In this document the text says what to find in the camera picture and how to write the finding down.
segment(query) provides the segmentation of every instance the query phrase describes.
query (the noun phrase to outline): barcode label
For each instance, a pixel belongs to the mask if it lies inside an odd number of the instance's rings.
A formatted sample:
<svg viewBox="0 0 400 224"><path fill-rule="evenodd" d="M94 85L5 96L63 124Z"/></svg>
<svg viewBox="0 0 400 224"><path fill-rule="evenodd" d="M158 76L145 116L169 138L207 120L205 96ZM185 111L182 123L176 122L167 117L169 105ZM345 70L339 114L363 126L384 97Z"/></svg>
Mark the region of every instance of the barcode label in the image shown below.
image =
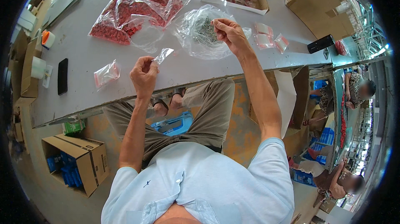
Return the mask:
<svg viewBox="0 0 400 224"><path fill-rule="evenodd" d="M44 73L44 78L43 78L43 87L48 88L49 83L50 83L50 76L53 71L53 66L47 65L46 66L46 72Z"/></svg>

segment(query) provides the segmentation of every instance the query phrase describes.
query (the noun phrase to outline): bag of screws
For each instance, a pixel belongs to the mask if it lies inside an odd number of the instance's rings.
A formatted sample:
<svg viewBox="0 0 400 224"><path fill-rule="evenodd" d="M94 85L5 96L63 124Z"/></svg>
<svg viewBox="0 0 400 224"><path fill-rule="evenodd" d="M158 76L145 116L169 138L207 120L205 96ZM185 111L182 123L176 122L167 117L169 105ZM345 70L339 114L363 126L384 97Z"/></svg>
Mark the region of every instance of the bag of screws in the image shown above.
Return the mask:
<svg viewBox="0 0 400 224"><path fill-rule="evenodd" d="M210 4L194 9L176 19L173 35L176 36L190 56L203 60L225 58L232 54L223 41L217 40L211 21L217 18L228 18L236 21L232 15L221 11ZM246 37L250 37L251 29L243 28Z"/></svg>

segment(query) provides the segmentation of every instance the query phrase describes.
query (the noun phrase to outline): workbench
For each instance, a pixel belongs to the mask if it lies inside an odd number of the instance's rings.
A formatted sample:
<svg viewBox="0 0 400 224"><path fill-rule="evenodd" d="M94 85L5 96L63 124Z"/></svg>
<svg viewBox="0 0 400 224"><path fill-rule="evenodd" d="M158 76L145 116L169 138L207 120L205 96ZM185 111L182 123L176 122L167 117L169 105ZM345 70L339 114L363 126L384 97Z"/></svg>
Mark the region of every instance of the workbench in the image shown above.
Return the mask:
<svg viewBox="0 0 400 224"><path fill-rule="evenodd" d="M333 77L332 89L334 92L334 102L335 102L335 135L333 141L334 151L332 154L330 154L332 155L332 158L330 159L331 162L330 164L327 164L330 171L333 170L334 165L338 163L340 158L343 156L343 153L347 151L347 147L349 144L349 142L346 141L348 140L348 137L346 137L343 147L342 148L340 147L340 137L342 136L340 132L342 129L342 120L341 120L342 110L343 110L344 120L347 125L347 108L346 105L341 106L342 96L343 96L342 74L344 74L343 69L337 69L333 71L332 74Z"/></svg>
<svg viewBox="0 0 400 224"><path fill-rule="evenodd" d="M145 51L123 46L110 41L88 36L99 14L110 0L81 0L62 16L49 30L56 36L50 50L43 49L42 59L54 67L48 89L39 85L39 96L31 106L33 127L45 126L71 118L80 112L99 109L115 101L131 99L136 96L129 78L129 72L140 56L149 55ZM259 50L254 38L249 41L254 48L264 70L297 67L308 64L331 63L323 51L309 54L307 44L316 40L311 31L284 4L284 0L267 0L270 11L258 15L250 11L228 7L237 22L243 27L250 27L254 33L254 22L271 26L275 37L281 33L290 44L281 54L277 49ZM187 11L204 5L200 0L192 0L177 17ZM234 55L220 60L200 60L189 56L180 46L170 28L167 27L163 38L157 42L158 55L162 48L177 50L176 55L168 56L159 67L156 91L171 87L181 87L189 83L234 77L243 73ZM68 58L68 92L57 94L58 63ZM121 67L121 76L105 89L97 91L93 72L116 59Z"/></svg>

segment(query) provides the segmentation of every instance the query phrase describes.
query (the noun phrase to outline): tape roll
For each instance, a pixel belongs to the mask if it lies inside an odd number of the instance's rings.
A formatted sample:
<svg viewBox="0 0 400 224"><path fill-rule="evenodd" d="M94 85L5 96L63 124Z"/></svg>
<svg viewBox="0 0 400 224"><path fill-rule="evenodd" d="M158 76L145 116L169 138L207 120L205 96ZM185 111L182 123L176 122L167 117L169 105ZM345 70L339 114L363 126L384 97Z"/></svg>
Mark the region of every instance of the tape roll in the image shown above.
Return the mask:
<svg viewBox="0 0 400 224"><path fill-rule="evenodd" d="M36 38L36 37L38 37L39 34L40 34L40 32L42 32L42 29L41 29L41 28L39 28L39 29L36 31L35 36L33 36L33 39Z"/></svg>
<svg viewBox="0 0 400 224"><path fill-rule="evenodd" d="M36 56L33 56L30 76L36 79L42 79L45 72L46 72L46 61L37 58Z"/></svg>
<svg viewBox="0 0 400 224"><path fill-rule="evenodd" d="M45 46L46 48L50 48L54 40L56 39L56 36L50 32L50 31L43 31L42 33L42 45Z"/></svg>

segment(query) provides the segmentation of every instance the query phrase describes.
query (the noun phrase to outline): light blue shirt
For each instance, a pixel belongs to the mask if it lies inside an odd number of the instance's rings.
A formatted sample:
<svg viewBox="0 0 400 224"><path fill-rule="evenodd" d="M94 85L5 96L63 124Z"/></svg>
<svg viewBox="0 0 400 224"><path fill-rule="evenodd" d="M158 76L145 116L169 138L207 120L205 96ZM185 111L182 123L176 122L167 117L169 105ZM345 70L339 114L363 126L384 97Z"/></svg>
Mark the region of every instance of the light blue shirt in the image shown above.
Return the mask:
<svg viewBox="0 0 400 224"><path fill-rule="evenodd" d="M203 224L290 223L294 197L283 141L263 141L248 169L195 142L171 144L139 174L117 171L101 222L151 224L174 201Z"/></svg>

